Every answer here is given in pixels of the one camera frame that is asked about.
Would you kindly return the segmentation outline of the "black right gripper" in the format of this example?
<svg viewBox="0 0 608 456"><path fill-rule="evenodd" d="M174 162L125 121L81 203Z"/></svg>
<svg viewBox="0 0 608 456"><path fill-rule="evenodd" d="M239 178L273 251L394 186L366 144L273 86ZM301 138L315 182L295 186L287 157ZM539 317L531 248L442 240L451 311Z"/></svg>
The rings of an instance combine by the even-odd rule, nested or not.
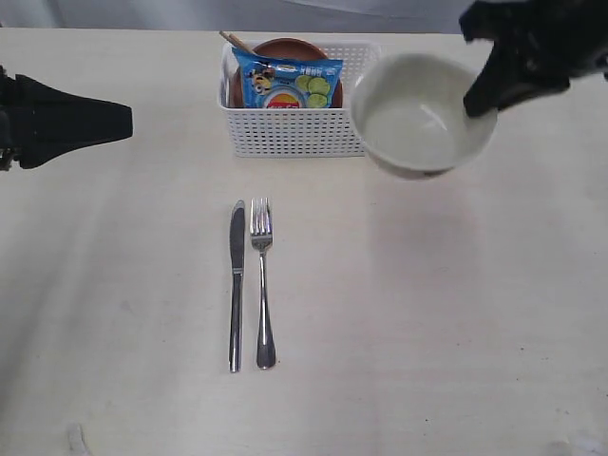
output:
<svg viewBox="0 0 608 456"><path fill-rule="evenodd" d="M459 19L467 42L493 48L463 98L468 117L557 95L607 73L605 1L475 1Z"/></svg>

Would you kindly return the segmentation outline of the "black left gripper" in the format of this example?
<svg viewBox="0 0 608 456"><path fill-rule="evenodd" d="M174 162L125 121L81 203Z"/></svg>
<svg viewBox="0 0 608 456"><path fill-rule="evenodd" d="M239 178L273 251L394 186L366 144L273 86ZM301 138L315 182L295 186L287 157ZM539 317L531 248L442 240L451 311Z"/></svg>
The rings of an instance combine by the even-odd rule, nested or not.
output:
<svg viewBox="0 0 608 456"><path fill-rule="evenodd" d="M65 93L21 74L13 79L1 66L2 171L10 170L16 155L22 168L33 169L68 152L132 136L129 106Z"/></svg>

